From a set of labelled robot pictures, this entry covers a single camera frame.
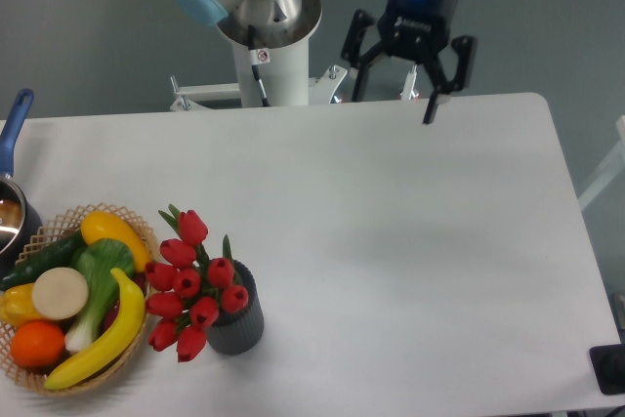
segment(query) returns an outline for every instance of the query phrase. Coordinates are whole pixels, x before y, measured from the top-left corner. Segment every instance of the wicker fruit basket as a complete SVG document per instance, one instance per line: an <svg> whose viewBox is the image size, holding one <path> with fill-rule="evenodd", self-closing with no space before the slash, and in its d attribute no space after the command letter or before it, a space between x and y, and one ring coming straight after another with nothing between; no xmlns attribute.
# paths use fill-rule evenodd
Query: wicker fruit basket
<svg viewBox="0 0 625 417"><path fill-rule="evenodd" d="M77 207L68 210L64 215L58 215L54 220L39 229L37 234L30 238L30 243L26 245L18 258L18 262L27 259L32 253L42 249L44 246L53 241L63 238L80 228L80 222L85 216L93 211L102 210L117 215L139 235L146 244L146 247L152 259L158 259L158 243L154 236L152 228L146 221L130 211L126 207L117 207L115 205L99 204L88 205L86 207ZM9 353L11 340L15 334L16 328L12 325L0 321L0 368L2 368L7 376L14 380L15 384L43 396L70 396L93 390L95 387L108 380L115 372L122 368L133 355L139 343L142 341L146 331L148 314L144 318L139 334L131 345L120 355L111 365L103 372L95 375L82 383L60 391L48 391L43 387L46 375L37 374L33 371L26 370L17 366Z"/></svg>

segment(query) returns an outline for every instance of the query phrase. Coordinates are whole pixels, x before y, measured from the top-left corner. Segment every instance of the white sliced vegetable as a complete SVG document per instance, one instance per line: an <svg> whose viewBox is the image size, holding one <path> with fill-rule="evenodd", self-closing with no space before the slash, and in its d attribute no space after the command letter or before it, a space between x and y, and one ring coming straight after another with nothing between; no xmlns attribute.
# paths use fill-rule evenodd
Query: white sliced vegetable
<svg viewBox="0 0 625 417"><path fill-rule="evenodd" d="M89 287L85 277L71 268L54 268L43 272L32 288L35 309L54 321L77 315L88 298Z"/></svg>

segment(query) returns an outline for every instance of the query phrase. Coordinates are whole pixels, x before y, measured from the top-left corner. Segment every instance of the dark gray pot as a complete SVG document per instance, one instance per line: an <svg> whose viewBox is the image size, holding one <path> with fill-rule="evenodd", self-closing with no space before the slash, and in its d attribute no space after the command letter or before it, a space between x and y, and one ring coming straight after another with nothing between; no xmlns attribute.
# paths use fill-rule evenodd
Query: dark gray pot
<svg viewBox="0 0 625 417"><path fill-rule="evenodd" d="M258 300L254 276L245 266L234 261L240 284L247 289L247 308L236 314L219 311L219 318L206 330L208 344L220 354L237 355L249 351L261 339L265 319Z"/></svg>

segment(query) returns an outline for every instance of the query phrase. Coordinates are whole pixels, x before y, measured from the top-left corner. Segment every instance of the white table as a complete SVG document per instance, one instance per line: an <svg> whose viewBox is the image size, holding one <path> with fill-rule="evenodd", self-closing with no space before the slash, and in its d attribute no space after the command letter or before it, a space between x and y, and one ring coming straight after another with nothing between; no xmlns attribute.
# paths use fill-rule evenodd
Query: white table
<svg viewBox="0 0 625 417"><path fill-rule="evenodd" d="M45 105L43 99L35 106ZM237 357L144 347L98 393L0 380L3 416L490 416L610 407L588 357L618 335L545 101L31 119L16 181L44 219L193 208L257 278Z"/></svg>

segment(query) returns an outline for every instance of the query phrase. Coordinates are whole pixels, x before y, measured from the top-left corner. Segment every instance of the white label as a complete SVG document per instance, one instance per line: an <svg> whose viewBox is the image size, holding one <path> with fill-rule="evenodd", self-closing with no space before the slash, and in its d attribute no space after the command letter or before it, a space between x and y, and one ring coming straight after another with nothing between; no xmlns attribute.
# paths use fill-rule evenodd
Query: white label
<svg viewBox="0 0 625 417"><path fill-rule="evenodd" d="M271 62L269 49L255 49L250 51L250 62L252 65L263 65Z"/></svg>

